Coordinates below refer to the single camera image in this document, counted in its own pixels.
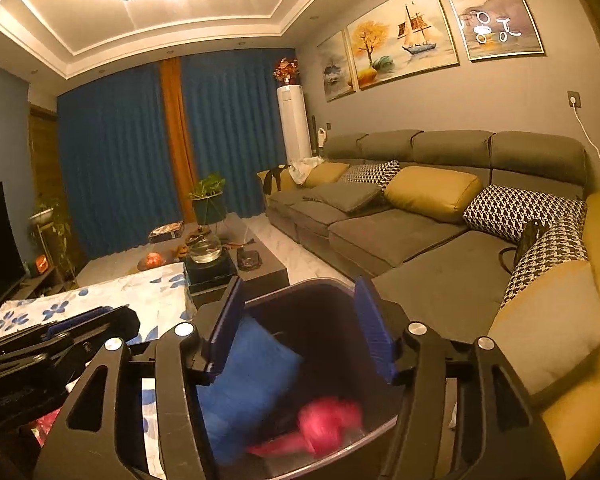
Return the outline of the blue foam net sleeve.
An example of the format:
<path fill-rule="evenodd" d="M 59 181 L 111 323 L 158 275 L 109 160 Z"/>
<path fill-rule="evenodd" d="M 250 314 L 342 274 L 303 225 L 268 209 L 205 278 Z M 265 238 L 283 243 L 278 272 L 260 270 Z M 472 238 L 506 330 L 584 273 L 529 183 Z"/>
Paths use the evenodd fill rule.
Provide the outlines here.
<path fill-rule="evenodd" d="M 296 380 L 302 356 L 278 342 L 254 318 L 240 321 L 222 374 L 197 388 L 215 461 L 228 466 Z"/>

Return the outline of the pink plastic bag knot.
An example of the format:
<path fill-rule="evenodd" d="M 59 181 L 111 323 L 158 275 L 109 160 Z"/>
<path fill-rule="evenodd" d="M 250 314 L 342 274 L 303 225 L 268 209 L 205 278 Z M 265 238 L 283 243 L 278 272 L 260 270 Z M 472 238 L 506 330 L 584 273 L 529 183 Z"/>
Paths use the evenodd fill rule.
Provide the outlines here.
<path fill-rule="evenodd" d="M 313 457 L 323 457 L 342 445 L 348 430 L 363 427 L 360 404 L 338 398 L 319 398 L 306 404 L 298 413 L 298 429 L 248 448 L 258 457 L 282 456 L 307 452 Z"/>

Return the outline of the grey plastic trash bin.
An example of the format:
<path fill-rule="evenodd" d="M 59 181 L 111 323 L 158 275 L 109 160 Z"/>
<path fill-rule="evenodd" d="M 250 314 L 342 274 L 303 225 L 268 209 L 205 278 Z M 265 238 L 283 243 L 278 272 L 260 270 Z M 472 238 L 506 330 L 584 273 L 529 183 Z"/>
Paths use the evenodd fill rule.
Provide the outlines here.
<path fill-rule="evenodd" d="M 376 373 L 358 317 L 353 292 L 335 280 L 309 280 L 253 299 L 251 316 L 285 347 L 302 356 L 294 384 L 228 466 L 216 463 L 222 479 L 375 479 L 387 453 L 401 391 Z M 363 427 L 348 430 L 335 452 L 258 457 L 248 448 L 298 428 L 298 413 L 319 398 L 360 404 Z"/>

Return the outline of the dark coffee table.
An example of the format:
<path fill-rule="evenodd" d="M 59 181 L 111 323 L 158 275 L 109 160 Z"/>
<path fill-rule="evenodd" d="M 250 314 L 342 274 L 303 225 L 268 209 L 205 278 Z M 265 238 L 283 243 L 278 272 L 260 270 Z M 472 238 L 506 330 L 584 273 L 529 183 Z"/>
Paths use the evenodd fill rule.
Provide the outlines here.
<path fill-rule="evenodd" d="M 258 298 L 289 286 L 286 266 L 268 250 L 245 221 L 237 214 L 228 214 L 224 221 L 212 226 L 211 232 L 223 243 L 219 257 L 210 263 L 194 263 L 178 258 L 178 248 L 197 229 L 188 224 L 183 235 L 173 240 L 163 240 L 117 252 L 90 261 L 78 274 L 78 284 L 94 285 L 124 278 L 146 270 L 146 257 L 159 254 L 166 264 L 178 263 L 189 279 L 187 286 L 196 306 L 219 299 L 230 279 L 237 275 L 244 282 L 247 300 Z"/>

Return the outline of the floral blue white tablecloth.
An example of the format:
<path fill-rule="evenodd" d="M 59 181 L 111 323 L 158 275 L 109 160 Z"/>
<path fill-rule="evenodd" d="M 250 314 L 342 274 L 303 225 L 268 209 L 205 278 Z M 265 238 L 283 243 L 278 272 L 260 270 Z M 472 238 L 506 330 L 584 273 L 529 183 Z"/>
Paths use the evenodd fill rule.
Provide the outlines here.
<path fill-rule="evenodd" d="M 130 344 L 152 341 L 186 319 L 186 281 L 181 263 L 122 276 L 38 299 L 8 300 L 0 307 L 0 338 L 39 325 L 92 318 L 121 307 L 135 312 Z M 50 425 L 35 419 L 16 430 L 0 430 L 0 479 L 29 479 Z"/>

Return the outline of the glass teapot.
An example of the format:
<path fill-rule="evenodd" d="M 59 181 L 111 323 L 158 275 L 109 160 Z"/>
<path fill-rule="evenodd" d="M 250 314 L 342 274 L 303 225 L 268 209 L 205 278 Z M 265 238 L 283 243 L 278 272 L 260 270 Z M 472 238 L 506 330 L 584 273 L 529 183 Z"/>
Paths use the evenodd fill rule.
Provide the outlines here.
<path fill-rule="evenodd" d="M 193 233 L 187 239 L 187 257 L 194 263 L 207 264 L 215 261 L 222 254 L 222 243 L 215 234 Z"/>

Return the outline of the box on coffee table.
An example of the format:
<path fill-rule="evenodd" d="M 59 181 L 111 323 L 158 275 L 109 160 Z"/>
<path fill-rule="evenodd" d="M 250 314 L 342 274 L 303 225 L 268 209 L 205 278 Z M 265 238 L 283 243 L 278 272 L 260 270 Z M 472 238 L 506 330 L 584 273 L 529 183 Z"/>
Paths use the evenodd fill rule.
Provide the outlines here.
<path fill-rule="evenodd" d="M 172 222 L 164 226 L 158 226 L 148 234 L 148 240 L 151 244 L 164 242 L 165 240 L 176 240 L 181 237 L 184 231 L 184 222 Z"/>

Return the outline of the orange glowing speaker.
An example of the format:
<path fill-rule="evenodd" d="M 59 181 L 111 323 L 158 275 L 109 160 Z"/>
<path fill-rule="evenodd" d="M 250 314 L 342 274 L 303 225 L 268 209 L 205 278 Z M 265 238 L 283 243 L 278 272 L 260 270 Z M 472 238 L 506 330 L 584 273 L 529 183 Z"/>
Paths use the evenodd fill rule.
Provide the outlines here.
<path fill-rule="evenodd" d="M 46 255 L 42 254 L 35 258 L 34 263 L 32 263 L 31 269 L 38 275 L 42 275 L 50 270 L 50 263 Z"/>

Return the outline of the potted green plant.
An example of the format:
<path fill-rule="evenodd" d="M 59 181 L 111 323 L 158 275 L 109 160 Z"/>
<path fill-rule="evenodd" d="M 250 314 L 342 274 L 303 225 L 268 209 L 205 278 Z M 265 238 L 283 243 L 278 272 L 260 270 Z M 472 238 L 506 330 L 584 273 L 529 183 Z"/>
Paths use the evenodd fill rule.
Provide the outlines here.
<path fill-rule="evenodd" d="M 224 200 L 226 180 L 217 172 L 199 180 L 189 193 L 196 220 L 200 226 L 212 226 L 227 215 Z"/>

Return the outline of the grey sectional sofa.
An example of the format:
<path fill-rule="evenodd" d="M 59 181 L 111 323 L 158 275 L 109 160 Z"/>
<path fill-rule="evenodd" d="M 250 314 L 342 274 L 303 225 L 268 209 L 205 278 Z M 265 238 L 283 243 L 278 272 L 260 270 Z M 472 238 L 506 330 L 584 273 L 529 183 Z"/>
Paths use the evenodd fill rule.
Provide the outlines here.
<path fill-rule="evenodd" d="M 600 294 L 600 192 L 588 189 L 588 155 L 568 136 L 523 131 L 396 130 L 334 136 L 324 162 L 400 162 L 469 172 L 495 184 L 583 200 L 583 241 Z M 468 224 L 393 207 L 384 191 L 353 214 L 312 200 L 314 188 L 283 176 L 268 198 L 273 226 L 348 278 L 370 278 L 379 295 L 440 336 L 489 335 L 514 263 L 515 245 Z M 578 382 L 540 413 L 570 479 L 600 479 L 600 353 Z"/>

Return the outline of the grey cushion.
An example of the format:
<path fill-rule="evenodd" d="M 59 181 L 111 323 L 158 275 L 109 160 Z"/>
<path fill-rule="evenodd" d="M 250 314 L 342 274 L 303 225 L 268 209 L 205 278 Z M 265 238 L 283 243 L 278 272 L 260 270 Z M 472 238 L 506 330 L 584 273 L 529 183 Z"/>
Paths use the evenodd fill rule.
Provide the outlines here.
<path fill-rule="evenodd" d="M 373 183 L 334 182 L 314 188 L 311 198 L 345 214 L 353 214 L 376 200 L 380 193 L 380 187 Z"/>

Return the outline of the orange curtain strip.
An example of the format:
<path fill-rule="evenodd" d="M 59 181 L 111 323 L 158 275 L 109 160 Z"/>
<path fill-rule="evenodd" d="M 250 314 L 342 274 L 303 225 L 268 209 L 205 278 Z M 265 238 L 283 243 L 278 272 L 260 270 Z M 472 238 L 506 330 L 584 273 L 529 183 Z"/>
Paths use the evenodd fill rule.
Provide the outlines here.
<path fill-rule="evenodd" d="M 161 61 L 159 76 L 176 195 L 184 221 L 192 223 L 196 217 L 189 193 L 193 192 L 197 183 L 197 169 L 185 113 L 181 59 Z"/>

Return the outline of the plant on left stand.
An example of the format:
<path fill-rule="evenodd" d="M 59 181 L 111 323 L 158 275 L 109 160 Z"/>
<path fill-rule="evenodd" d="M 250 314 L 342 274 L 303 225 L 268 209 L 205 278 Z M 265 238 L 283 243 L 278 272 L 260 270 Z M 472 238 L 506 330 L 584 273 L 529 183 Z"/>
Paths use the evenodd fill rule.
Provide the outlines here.
<path fill-rule="evenodd" d="M 58 198 L 37 200 L 29 217 L 30 233 L 40 242 L 47 260 L 65 281 L 76 279 L 76 266 L 70 256 L 72 239 L 68 210 Z"/>

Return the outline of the mustard cushion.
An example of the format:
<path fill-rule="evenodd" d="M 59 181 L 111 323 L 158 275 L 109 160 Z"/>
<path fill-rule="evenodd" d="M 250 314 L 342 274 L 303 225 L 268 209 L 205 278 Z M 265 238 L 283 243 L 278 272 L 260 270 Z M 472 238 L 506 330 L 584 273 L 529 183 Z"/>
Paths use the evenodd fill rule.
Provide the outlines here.
<path fill-rule="evenodd" d="M 401 169 L 384 191 L 396 208 L 439 222 L 463 223 L 463 214 L 482 191 L 474 174 L 424 166 Z"/>
<path fill-rule="evenodd" d="M 322 162 L 314 167 L 306 177 L 303 185 L 306 188 L 337 182 L 349 169 L 345 162 Z"/>

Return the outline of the white cloth on sofa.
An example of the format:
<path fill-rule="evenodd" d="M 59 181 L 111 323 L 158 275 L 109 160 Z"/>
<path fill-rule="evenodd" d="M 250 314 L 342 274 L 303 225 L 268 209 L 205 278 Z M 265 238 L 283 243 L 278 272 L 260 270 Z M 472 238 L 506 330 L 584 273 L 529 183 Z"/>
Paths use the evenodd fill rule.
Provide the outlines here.
<path fill-rule="evenodd" d="M 304 185 L 310 173 L 324 162 L 321 156 L 294 160 L 288 166 L 289 175 L 296 185 Z"/>

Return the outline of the black white patterned cushion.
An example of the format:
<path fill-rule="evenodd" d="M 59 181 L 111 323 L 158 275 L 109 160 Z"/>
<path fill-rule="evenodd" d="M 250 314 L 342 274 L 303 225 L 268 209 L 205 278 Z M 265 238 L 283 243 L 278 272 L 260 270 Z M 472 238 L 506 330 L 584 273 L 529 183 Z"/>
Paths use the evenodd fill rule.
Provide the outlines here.
<path fill-rule="evenodd" d="M 340 182 L 373 184 L 383 191 L 401 170 L 400 162 L 389 160 L 379 164 L 352 165 L 340 177 Z"/>

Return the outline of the far mustard cushion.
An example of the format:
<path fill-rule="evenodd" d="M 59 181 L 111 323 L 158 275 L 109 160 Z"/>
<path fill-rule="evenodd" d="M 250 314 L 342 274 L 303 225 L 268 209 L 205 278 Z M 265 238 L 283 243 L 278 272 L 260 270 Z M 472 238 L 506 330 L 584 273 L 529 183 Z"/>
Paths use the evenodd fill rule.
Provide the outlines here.
<path fill-rule="evenodd" d="M 337 182 L 349 169 L 345 162 L 322 162 L 314 167 L 306 177 L 303 185 L 306 188 Z"/>

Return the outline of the beige near cushion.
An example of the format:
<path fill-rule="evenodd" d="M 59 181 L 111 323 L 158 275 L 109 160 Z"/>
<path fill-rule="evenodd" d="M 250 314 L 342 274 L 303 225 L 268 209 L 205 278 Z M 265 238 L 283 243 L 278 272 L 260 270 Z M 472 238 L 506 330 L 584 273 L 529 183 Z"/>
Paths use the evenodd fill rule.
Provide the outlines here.
<path fill-rule="evenodd" d="M 498 312 L 489 332 L 536 405 L 578 382 L 600 353 L 600 294 L 591 263 L 542 274 Z"/>

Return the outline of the blue window curtains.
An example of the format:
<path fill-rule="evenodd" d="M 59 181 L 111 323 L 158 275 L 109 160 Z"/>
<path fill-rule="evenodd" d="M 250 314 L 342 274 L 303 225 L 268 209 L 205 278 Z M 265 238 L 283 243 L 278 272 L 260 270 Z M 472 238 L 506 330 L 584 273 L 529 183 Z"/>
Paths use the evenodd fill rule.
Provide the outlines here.
<path fill-rule="evenodd" d="M 274 67 L 291 49 L 183 56 L 182 91 L 197 179 L 217 172 L 230 211 L 264 211 L 258 172 L 286 160 Z M 68 208 L 87 255 L 144 244 L 182 220 L 173 179 L 159 63 L 79 86 L 57 100 L 59 157 Z"/>

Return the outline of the near patterned cushion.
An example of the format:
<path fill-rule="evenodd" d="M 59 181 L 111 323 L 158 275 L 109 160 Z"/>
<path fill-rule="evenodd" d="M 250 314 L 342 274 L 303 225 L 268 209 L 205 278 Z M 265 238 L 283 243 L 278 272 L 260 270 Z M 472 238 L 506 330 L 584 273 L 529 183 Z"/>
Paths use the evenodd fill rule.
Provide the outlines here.
<path fill-rule="evenodd" d="M 515 245 L 503 304 L 555 266 L 588 260 L 583 241 L 587 211 L 583 200 L 495 184 L 470 202 L 463 218 L 471 229 Z"/>

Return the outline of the white standing air conditioner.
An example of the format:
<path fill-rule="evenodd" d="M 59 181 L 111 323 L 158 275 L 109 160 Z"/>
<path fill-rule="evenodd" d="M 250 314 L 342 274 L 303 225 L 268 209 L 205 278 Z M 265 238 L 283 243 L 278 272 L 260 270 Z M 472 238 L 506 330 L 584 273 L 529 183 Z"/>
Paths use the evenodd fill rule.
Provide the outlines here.
<path fill-rule="evenodd" d="M 306 101 L 300 84 L 276 90 L 288 164 L 312 156 Z"/>

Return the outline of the red flower decoration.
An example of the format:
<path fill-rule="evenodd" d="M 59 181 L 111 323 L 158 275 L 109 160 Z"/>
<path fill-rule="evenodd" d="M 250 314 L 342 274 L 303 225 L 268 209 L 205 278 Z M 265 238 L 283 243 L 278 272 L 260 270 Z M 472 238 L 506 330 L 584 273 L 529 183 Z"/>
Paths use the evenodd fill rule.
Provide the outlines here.
<path fill-rule="evenodd" d="M 298 60 L 296 58 L 281 58 L 274 68 L 273 76 L 283 86 L 298 84 L 300 81 Z"/>

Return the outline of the small landscape painting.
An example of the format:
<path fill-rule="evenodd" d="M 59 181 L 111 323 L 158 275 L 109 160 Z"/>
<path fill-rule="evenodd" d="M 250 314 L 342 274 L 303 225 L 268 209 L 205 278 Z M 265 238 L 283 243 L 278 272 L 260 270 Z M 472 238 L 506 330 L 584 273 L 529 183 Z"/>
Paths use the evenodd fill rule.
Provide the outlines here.
<path fill-rule="evenodd" d="M 347 96 L 354 91 L 346 37 L 342 30 L 317 46 L 324 95 L 327 102 Z"/>

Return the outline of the sailboat tree painting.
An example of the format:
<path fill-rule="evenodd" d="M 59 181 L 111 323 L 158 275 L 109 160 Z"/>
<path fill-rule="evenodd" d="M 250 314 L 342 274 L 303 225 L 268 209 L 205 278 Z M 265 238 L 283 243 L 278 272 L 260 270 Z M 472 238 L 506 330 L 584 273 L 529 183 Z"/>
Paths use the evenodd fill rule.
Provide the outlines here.
<path fill-rule="evenodd" d="M 387 0 L 350 23 L 347 36 L 362 90 L 458 64 L 440 0 Z"/>

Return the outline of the right framed painting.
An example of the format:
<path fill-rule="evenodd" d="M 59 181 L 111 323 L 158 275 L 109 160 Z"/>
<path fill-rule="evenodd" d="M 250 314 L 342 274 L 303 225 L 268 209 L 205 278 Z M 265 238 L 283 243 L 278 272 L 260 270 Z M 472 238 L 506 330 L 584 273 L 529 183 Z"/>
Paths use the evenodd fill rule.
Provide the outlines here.
<path fill-rule="evenodd" d="M 526 0 L 450 3 L 471 62 L 545 53 Z"/>

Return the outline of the wall power socket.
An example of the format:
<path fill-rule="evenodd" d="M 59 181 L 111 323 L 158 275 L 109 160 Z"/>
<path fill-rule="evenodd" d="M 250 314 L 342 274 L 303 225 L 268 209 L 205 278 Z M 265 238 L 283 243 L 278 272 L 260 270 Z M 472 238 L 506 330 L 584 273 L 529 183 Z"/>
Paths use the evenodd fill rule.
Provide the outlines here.
<path fill-rule="evenodd" d="M 581 98 L 580 98 L 580 93 L 577 91 L 568 91 L 568 99 L 569 99 L 569 105 L 571 107 L 574 108 L 579 108 L 582 106 L 581 104 Z"/>

